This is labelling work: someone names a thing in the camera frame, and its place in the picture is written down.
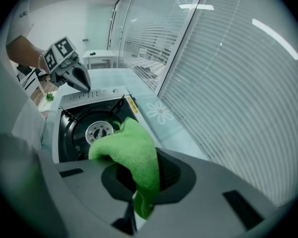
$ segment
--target person's arm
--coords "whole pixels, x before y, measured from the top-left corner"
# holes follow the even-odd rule
[[[19,36],[7,45],[6,51],[13,62],[37,68],[38,59],[43,50],[35,47],[24,36]],[[43,58],[40,59],[40,67],[49,73]]]

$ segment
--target bracelet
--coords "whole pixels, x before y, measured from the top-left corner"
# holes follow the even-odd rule
[[[39,55],[39,58],[38,58],[38,68],[39,68],[40,70],[42,70],[41,65],[40,65],[40,63],[41,63],[41,58],[43,57],[43,55],[45,54],[45,52],[46,52],[46,50],[42,51],[41,54]]]

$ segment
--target white table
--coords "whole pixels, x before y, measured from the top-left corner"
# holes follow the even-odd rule
[[[113,60],[116,60],[117,56],[111,50],[87,50],[82,56],[82,59],[87,69],[91,69],[92,64],[99,63],[100,59],[110,60],[110,67],[113,68]]]

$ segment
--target black slot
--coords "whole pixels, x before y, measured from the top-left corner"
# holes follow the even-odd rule
[[[196,175],[186,163],[157,150],[160,175],[160,192],[153,205],[171,204],[181,201],[194,187]],[[109,194],[118,200],[131,202],[136,184],[131,172],[122,165],[113,164],[102,173],[102,183]]]
[[[223,196],[247,230],[264,220],[236,190],[225,192]]]
[[[127,210],[125,212],[125,216],[123,218],[116,220],[112,224],[112,226],[131,236],[136,233],[137,228],[136,228],[134,208],[132,203],[128,204]]]
[[[64,177],[70,177],[70,176],[73,176],[73,175],[77,175],[79,173],[83,173],[83,170],[82,169],[66,170],[66,171],[60,172],[60,175],[61,175],[62,178],[64,178]]]

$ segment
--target flower decal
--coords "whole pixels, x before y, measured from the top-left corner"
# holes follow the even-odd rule
[[[173,115],[170,113],[170,110],[163,106],[161,101],[157,101],[155,105],[152,103],[147,103],[147,107],[151,109],[151,111],[147,112],[147,116],[157,117],[158,123],[160,124],[165,124],[166,119],[174,119]]]

